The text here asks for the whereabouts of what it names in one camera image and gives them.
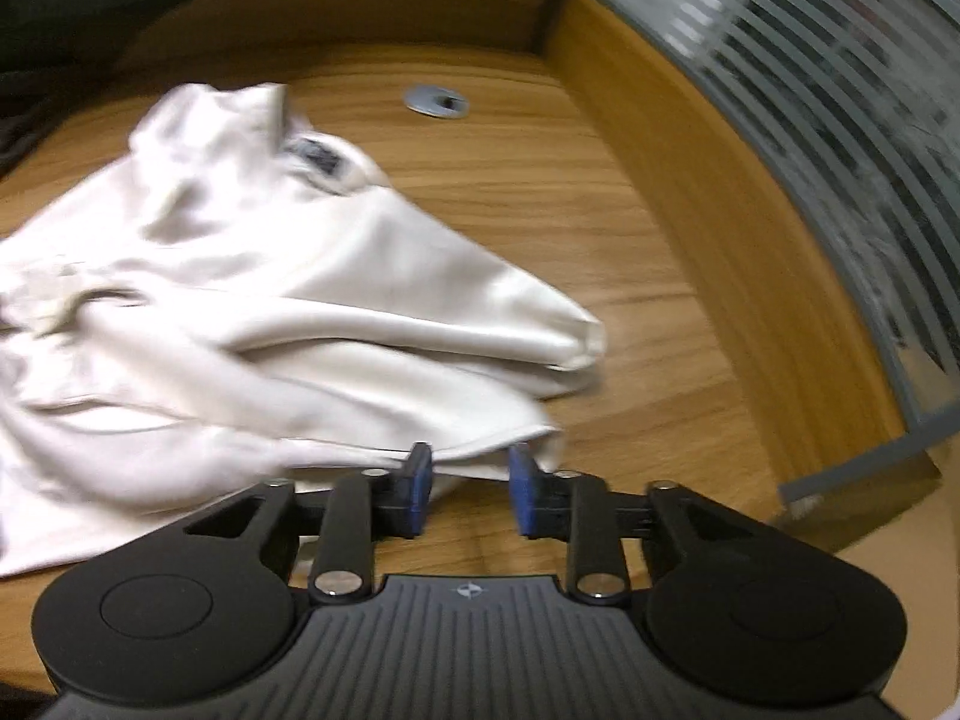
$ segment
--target wooden border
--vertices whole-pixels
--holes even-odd
[[[314,43],[441,43],[528,50],[544,0],[193,0],[146,28],[117,69]]]
[[[597,0],[567,0],[551,69],[683,261],[782,482],[904,435],[875,346],[783,189],[720,112]]]

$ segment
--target striped glass panel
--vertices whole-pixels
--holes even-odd
[[[857,291],[891,377],[960,394],[960,1],[609,0],[733,112]]]

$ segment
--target silver screw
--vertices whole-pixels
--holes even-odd
[[[325,595],[349,595],[363,586],[363,580],[352,571],[325,571],[313,586]]]
[[[580,578],[577,589],[592,598],[610,598],[627,589],[627,584],[613,574],[587,574]]]

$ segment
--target ribbed gray surface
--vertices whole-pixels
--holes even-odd
[[[923,349],[960,394],[960,1],[611,1],[764,147],[888,365]]]
[[[464,597],[457,589],[482,592]],[[666,670],[619,610],[550,577],[392,577],[366,604],[311,617],[269,671],[177,709],[67,696],[45,720],[896,720],[876,699],[817,712],[743,709]]]

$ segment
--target crumpled cloth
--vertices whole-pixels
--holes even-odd
[[[0,244],[0,576],[112,549],[270,477],[503,478],[603,328],[288,115],[186,85]]]

